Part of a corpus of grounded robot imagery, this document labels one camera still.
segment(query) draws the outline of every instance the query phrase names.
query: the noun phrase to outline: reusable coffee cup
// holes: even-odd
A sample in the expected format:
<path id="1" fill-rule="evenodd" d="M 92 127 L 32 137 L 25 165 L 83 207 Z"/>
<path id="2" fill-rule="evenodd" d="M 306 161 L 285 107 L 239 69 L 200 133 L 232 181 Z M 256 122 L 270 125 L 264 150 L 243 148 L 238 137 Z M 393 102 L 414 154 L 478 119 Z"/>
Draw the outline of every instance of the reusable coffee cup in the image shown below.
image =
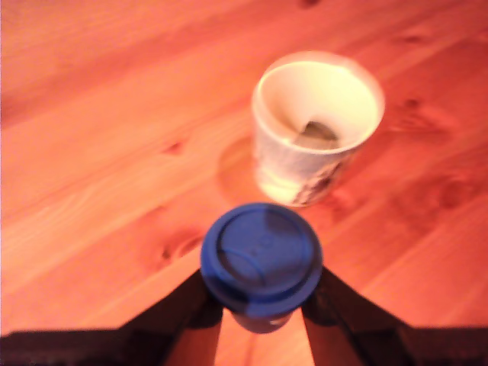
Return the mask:
<path id="1" fill-rule="evenodd" d="M 324 52 L 272 64 L 252 96 L 255 179 L 288 206 L 318 201 L 376 130 L 384 95 L 355 61 Z"/>
<path id="2" fill-rule="evenodd" d="M 225 213 L 201 249 L 208 290 L 256 333 L 282 327 L 312 294 L 322 267 L 322 249 L 310 225 L 275 204 L 247 204 Z"/>

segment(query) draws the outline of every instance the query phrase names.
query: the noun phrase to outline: cup rim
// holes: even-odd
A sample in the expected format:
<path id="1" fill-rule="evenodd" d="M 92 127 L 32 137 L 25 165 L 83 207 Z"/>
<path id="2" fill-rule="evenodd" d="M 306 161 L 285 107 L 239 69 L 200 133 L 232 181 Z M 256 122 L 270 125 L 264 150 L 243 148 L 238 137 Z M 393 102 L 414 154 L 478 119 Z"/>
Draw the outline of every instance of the cup rim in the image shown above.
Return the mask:
<path id="1" fill-rule="evenodd" d="M 299 57 L 300 54 L 303 54 L 304 58 L 303 59 L 295 59 L 291 60 L 289 63 L 282 63 L 280 64 L 280 60 L 282 59 L 292 59 L 294 56 Z M 317 56 L 320 57 L 321 60 L 318 59 L 307 59 L 306 56 Z M 365 85 L 368 90 L 371 92 L 373 95 L 374 100 L 376 101 L 377 104 L 377 111 L 378 111 L 378 119 L 377 123 L 372 124 L 369 126 L 368 129 L 362 134 L 361 138 L 356 139 L 356 141 L 349 143 L 345 146 L 340 146 L 335 149 L 313 149 L 310 147 L 305 147 L 305 146 L 299 146 L 291 142 L 290 140 L 284 139 L 282 136 L 279 136 L 273 129 L 269 127 L 267 123 L 265 123 L 263 119 L 263 114 L 264 119 L 271 118 L 273 120 L 277 120 L 276 117 L 269 111 L 269 109 L 266 107 L 264 101 L 262 100 L 262 86 L 265 80 L 272 74 L 290 67 L 290 66 L 295 66 L 298 64 L 304 64 L 304 63 L 318 63 L 318 64 L 325 64 L 327 66 L 333 66 L 333 67 L 340 67 L 345 69 L 346 71 L 350 72 L 360 83 Z M 265 71 L 265 73 L 262 75 L 262 77 L 259 79 L 258 84 L 255 86 L 254 91 L 252 93 L 252 112 L 254 114 L 254 118 L 256 119 L 256 123 L 266 131 L 266 133 L 271 136 L 274 140 L 277 140 L 280 144 L 286 145 L 287 147 L 294 149 L 296 151 L 302 152 L 302 153 L 312 153 L 315 155 L 334 155 L 334 154 L 339 154 L 339 153 L 344 153 L 350 150 L 355 149 L 356 147 L 360 146 L 362 143 L 364 143 L 373 133 L 374 131 L 378 128 L 380 125 L 380 122 L 383 119 L 384 116 L 384 111 L 385 111 L 385 97 L 383 90 L 380 86 L 380 83 L 376 80 L 375 77 L 372 76 L 372 74 L 367 71 L 364 67 L 359 65 L 357 62 L 355 62 L 352 59 L 349 59 L 344 56 L 336 55 L 334 53 L 327 53 L 327 52 L 312 52 L 308 51 L 305 53 L 294 53 L 291 55 L 287 55 L 282 57 L 281 59 L 278 59 L 276 62 L 271 64 L 271 66 Z"/>

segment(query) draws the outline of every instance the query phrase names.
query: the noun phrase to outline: blue lid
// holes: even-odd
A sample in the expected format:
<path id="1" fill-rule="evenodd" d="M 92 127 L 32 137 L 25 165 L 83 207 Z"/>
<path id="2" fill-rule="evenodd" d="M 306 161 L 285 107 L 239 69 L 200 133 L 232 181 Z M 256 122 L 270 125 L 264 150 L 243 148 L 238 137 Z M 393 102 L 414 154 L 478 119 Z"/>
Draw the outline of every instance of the blue lid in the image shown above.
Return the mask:
<path id="1" fill-rule="evenodd" d="M 246 204 L 208 231 L 201 273 L 228 309 L 272 317 L 298 308 L 322 273 L 322 249 L 310 225 L 275 204 Z"/>

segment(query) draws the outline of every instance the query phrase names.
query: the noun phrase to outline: white paper cup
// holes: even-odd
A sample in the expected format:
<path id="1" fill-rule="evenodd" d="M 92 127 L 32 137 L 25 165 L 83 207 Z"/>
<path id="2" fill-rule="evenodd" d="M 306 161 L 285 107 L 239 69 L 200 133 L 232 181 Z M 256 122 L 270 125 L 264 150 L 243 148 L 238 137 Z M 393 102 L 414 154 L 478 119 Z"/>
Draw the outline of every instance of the white paper cup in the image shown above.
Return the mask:
<path id="1" fill-rule="evenodd" d="M 319 200 L 353 152 L 376 130 L 384 95 L 356 62 L 331 53 L 302 52 L 273 63 L 252 96 L 255 178 L 273 200 L 304 206 Z M 297 144 L 309 121 L 338 137 L 334 149 Z"/>

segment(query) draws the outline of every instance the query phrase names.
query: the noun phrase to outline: wooden surface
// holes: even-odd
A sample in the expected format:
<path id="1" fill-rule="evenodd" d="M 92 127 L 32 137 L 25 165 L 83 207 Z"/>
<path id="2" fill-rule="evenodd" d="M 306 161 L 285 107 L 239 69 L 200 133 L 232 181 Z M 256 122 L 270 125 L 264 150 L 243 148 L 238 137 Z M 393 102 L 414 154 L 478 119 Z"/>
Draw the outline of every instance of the wooden surface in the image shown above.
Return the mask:
<path id="1" fill-rule="evenodd" d="M 299 209 L 325 264 L 414 326 L 488 326 L 488 2 L 4 0 L 2 334 L 119 326 L 199 266 L 207 228 L 266 201 L 254 84 L 298 50 L 353 57 L 387 112 Z M 299 312 L 216 364 L 311 364 Z"/>

